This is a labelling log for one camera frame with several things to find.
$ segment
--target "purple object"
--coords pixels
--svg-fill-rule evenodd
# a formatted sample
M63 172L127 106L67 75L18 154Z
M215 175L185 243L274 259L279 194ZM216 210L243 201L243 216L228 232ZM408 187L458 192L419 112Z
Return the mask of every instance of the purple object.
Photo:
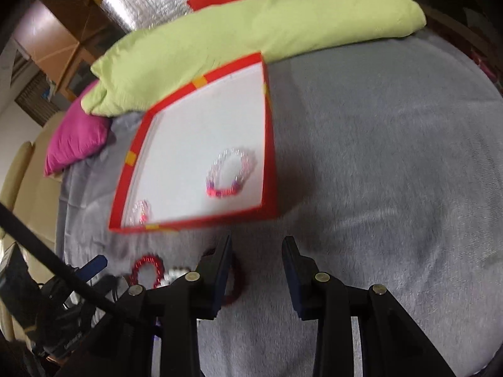
M105 144L110 120L107 117L86 114L80 105L82 98L96 84L97 80L74 100L54 132L45 158L46 176L91 156Z

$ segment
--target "gray fabric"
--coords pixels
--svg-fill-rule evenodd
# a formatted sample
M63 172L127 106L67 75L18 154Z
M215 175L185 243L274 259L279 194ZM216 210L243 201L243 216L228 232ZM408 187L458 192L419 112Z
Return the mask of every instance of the gray fabric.
M127 273L145 253L194 268L232 234L242 297L199 327L208 377L312 373L316 326L293 311L280 243L345 284L384 283L458 376L503 339L503 107L463 54L418 32L312 52L268 66L280 219L173 233L107 231L139 114L64 178L57 246L80 266L98 253ZM361 375L360 354L355 352Z

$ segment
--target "black cable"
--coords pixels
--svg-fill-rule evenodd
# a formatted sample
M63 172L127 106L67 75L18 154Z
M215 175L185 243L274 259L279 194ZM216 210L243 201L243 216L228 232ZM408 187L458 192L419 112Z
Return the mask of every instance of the black cable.
M35 234L33 234L12 212L0 203L0 227L22 245L30 254L47 267L54 275L63 279L66 284L82 298L94 304L106 313L111 314L133 326L152 328L147 322L134 317L97 293L87 283L80 280ZM154 326L153 334L162 337L162 330Z

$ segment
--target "wooden furniture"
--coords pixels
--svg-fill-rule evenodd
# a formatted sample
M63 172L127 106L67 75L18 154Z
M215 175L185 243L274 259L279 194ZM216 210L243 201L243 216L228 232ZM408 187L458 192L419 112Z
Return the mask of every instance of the wooden furniture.
M100 7L86 0L37 0L19 22L13 37L68 100L75 71L92 64L107 47L100 41L114 25Z

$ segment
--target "white wall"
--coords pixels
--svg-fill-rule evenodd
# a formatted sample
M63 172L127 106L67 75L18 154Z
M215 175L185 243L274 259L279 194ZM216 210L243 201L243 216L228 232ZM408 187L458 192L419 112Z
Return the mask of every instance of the white wall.
M41 130L15 102L0 113L0 189L19 146L34 141Z

